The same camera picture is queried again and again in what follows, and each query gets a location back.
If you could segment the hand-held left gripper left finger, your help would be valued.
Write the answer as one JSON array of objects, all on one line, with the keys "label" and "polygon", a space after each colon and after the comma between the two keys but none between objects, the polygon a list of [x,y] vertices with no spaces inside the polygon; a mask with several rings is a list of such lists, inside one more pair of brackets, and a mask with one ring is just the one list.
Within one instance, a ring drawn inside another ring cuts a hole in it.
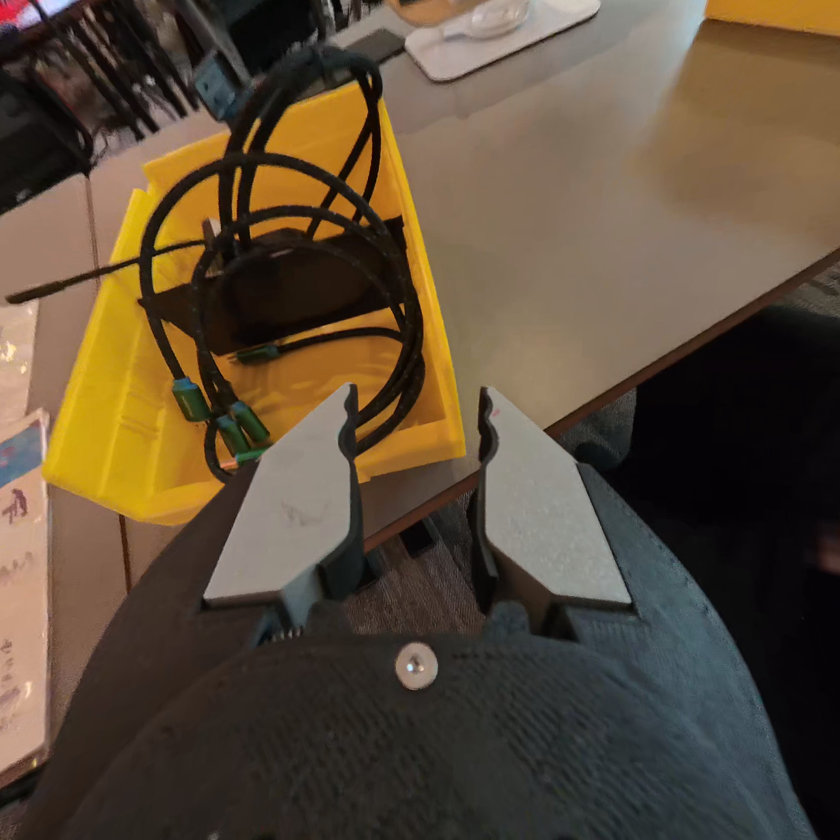
[{"label": "hand-held left gripper left finger", "polygon": [[261,456],[203,600],[211,608],[277,606],[304,624],[364,577],[355,467],[358,390],[342,384]]}]

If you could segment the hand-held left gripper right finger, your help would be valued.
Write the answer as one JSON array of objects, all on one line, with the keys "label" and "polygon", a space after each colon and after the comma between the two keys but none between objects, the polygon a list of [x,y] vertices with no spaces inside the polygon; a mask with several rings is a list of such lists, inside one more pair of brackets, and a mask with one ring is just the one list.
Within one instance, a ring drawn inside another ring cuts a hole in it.
[{"label": "hand-held left gripper right finger", "polygon": [[468,507],[480,611],[523,606],[533,631],[569,631],[570,607],[633,606],[579,463],[492,386],[479,393],[479,470]]}]

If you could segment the yellow plastic bin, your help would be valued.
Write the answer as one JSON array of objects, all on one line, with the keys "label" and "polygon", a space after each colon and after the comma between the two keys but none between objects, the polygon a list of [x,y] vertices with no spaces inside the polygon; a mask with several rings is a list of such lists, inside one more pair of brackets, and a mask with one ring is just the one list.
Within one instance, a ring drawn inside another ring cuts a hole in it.
[{"label": "yellow plastic bin", "polygon": [[[267,150],[297,156],[338,174],[364,122],[355,85],[290,108]],[[459,458],[465,432],[444,319],[390,115],[380,105],[381,169],[372,197],[383,220],[402,217],[407,263],[423,313],[426,376],[416,404],[385,440],[356,457],[360,482],[374,476]],[[148,184],[134,190],[111,260],[139,253],[142,235],[163,195],[189,172],[214,161],[228,132],[174,150],[144,166]],[[257,174],[255,208],[319,203],[328,188],[305,175]],[[217,177],[193,188],[161,226],[158,246],[200,235],[217,217]],[[188,281],[199,248],[154,261],[154,289]],[[204,425],[189,423],[172,394],[172,374],[150,331],[136,266],[103,280],[59,410],[45,477],[126,518],[165,526],[192,519],[221,489],[206,466]],[[311,346],[264,364],[217,357],[221,371],[277,440],[341,384],[357,385],[360,407],[382,388],[397,361],[396,341],[361,337]]]},{"label": "yellow plastic bin", "polygon": [[705,19],[839,37],[838,1],[707,1]]}]

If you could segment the printed paper sheets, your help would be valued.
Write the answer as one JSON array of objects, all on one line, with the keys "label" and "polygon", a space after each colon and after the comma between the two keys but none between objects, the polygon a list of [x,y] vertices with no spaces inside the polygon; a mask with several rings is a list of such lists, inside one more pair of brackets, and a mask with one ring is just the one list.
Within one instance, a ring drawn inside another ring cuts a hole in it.
[{"label": "printed paper sheets", "polygon": [[1,309],[2,785],[35,768],[49,740],[49,415],[28,410],[36,302]]}]

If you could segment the small black battery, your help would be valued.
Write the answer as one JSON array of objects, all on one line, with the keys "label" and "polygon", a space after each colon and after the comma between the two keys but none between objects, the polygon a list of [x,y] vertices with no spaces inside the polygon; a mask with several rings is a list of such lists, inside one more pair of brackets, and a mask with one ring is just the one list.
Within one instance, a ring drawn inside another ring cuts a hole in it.
[{"label": "small black battery", "polygon": [[390,29],[378,28],[345,45],[343,49],[365,56],[381,65],[405,51],[405,38]]}]

